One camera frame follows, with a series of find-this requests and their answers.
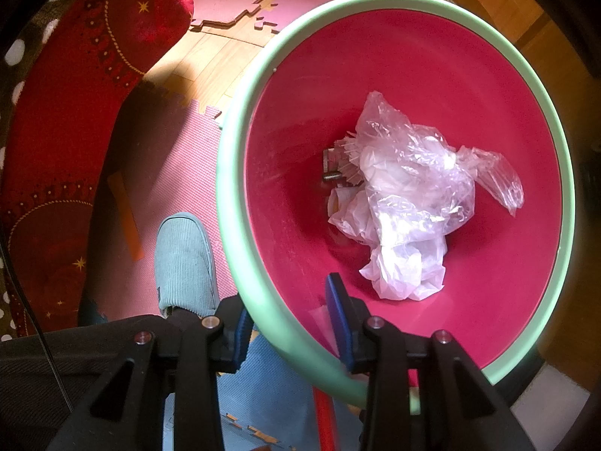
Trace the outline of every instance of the white plastic bag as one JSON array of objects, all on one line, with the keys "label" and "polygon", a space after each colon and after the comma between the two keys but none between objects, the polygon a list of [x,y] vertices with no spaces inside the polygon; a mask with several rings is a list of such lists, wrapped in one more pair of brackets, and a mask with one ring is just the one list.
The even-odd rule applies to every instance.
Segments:
[{"label": "white plastic bag", "polygon": [[334,149],[339,171],[360,186],[345,192],[329,221],[371,247],[360,273],[381,298],[423,300],[442,288],[444,236],[474,215],[474,181],[512,215],[524,203],[502,155],[456,152],[437,129],[411,124],[379,92],[367,97],[356,133]]}]

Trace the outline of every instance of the slipper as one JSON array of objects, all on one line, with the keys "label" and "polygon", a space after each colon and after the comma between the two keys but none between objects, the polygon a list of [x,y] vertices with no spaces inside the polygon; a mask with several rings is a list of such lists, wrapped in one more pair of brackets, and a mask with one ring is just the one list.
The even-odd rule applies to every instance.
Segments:
[{"label": "slipper", "polygon": [[154,250],[154,279],[164,317],[180,307],[205,317],[219,304],[213,250],[202,222],[179,212],[159,226]]}]

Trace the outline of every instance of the plastic bag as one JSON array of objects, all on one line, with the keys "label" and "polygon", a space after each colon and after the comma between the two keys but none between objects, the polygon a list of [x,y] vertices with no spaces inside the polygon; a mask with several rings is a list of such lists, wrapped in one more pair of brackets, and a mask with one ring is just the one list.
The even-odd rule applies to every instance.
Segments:
[{"label": "plastic bag", "polygon": [[334,150],[339,171],[360,186],[342,195],[329,221],[370,246],[360,273],[381,298],[423,300],[442,288],[444,236],[474,215],[474,181],[512,215],[524,203],[519,177],[502,155],[456,152],[437,129],[411,124],[378,92],[367,97],[356,133]]}]

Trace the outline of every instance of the pink trash bin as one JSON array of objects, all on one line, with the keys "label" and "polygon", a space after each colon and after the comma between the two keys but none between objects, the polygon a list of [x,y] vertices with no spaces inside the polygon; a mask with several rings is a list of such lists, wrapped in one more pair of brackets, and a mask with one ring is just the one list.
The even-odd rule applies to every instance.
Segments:
[{"label": "pink trash bin", "polygon": [[[369,249],[328,224],[322,151],[380,91],[453,146],[502,153],[521,178],[515,218],[477,186],[476,214],[447,237],[445,287],[380,300],[359,274]],[[495,383],[532,347],[572,246],[569,152],[543,85],[491,26],[442,0],[336,0],[304,15],[251,65],[223,125],[217,211],[237,288],[261,331],[312,384],[362,405],[337,361],[325,278],[408,333],[449,330]]]}]

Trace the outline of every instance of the dark pants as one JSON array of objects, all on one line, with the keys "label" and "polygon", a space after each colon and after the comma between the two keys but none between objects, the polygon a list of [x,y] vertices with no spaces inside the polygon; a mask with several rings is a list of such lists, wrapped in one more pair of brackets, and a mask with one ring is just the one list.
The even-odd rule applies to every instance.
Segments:
[{"label": "dark pants", "polygon": [[[146,330],[177,335],[195,319],[191,312],[175,309],[168,319],[171,324],[159,316],[146,315],[55,331],[47,333],[46,339],[76,405],[134,334]],[[68,415],[38,337],[0,343],[0,450],[46,449]]]}]

